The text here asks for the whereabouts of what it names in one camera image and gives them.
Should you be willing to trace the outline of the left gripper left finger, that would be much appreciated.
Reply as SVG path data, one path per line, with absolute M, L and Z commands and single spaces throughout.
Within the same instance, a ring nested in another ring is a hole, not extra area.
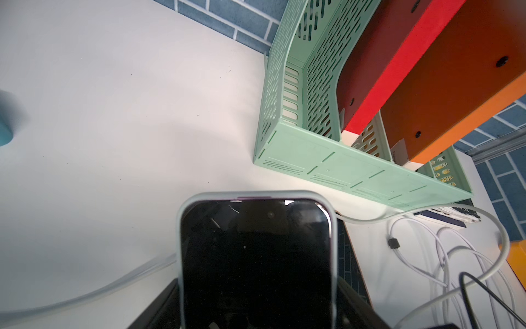
M 174 279 L 128 328 L 181 328 L 178 279 Z

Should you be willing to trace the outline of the phone with light blue case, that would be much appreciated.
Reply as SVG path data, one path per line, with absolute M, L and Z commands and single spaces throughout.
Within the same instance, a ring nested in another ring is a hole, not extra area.
M 182 328 L 334 328 L 337 239 L 311 191 L 200 193 L 176 221 Z

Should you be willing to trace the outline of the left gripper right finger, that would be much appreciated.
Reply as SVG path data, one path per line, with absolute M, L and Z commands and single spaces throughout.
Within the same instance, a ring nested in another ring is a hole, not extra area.
M 336 328 L 389 329 L 390 326 L 353 290 L 350 284 L 338 277 Z

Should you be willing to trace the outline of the phone with pink case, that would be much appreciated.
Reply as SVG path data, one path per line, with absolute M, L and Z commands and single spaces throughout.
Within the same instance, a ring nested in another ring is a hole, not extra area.
M 368 304 L 371 301 L 367 292 L 362 272 L 360 270 L 353 245 L 344 221 L 337 220 L 338 224 L 338 275 L 343 278 L 352 289 Z

